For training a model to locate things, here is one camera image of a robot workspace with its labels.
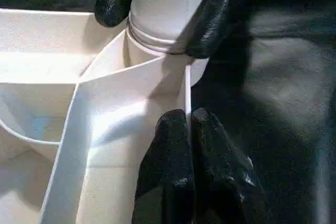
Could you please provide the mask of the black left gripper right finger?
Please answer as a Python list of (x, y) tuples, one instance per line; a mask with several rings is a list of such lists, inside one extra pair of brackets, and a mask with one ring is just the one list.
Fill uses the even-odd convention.
[(196, 188), (195, 223), (270, 223), (264, 190), (249, 157), (231, 141), (216, 115), (191, 115)]

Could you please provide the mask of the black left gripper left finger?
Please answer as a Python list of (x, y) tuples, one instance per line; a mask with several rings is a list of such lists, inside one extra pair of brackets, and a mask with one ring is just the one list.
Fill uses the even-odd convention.
[(134, 223), (192, 223), (195, 184), (183, 110), (163, 114), (139, 167)]

